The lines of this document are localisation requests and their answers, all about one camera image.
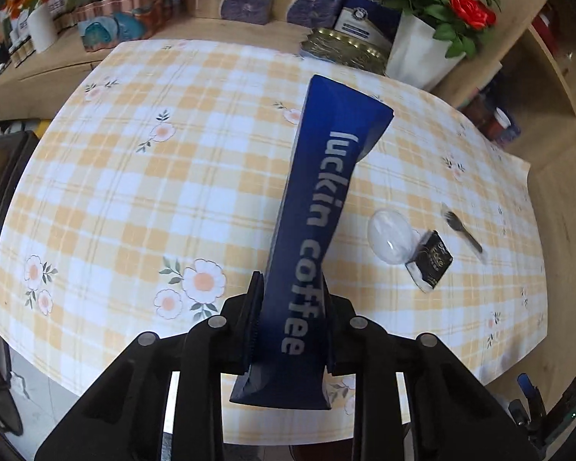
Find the checkered tablecloth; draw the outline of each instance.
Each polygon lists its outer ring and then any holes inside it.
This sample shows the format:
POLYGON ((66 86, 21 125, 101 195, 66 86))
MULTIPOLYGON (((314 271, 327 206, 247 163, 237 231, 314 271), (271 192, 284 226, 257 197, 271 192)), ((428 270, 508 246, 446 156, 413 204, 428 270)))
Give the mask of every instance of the checkered tablecloth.
MULTIPOLYGON (((356 166, 324 262, 334 294, 406 337, 436 333, 484 383, 546 335, 542 249, 528 165, 441 100, 382 76, 250 46, 123 43, 40 141, 0 237, 0 335, 81 394, 140 332, 188 331, 264 271, 312 75, 378 98, 395 118, 356 166), (443 221, 483 245, 481 263, 443 221), (367 242, 378 209, 436 229, 454 262, 421 292, 367 242)), ((228 402, 229 443, 352 435, 353 378, 329 378, 331 411, 228 402)), ((404 400, 404 419, 408 412, 404 400)))

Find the red rose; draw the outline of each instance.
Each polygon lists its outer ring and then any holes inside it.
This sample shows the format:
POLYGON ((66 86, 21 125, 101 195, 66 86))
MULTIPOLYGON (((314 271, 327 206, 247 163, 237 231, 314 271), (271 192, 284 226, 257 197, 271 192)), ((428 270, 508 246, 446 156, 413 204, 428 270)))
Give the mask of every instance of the red rose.
POLYGON ((478 0, 478 6, 487 13, 487 26, 494 26, 497 22, 497 15, 493 10, 478 0))
POLYGON ((481 31, 487 26, 490 16, 478 0, 450 0, 450 7, 462 21, 481 31))

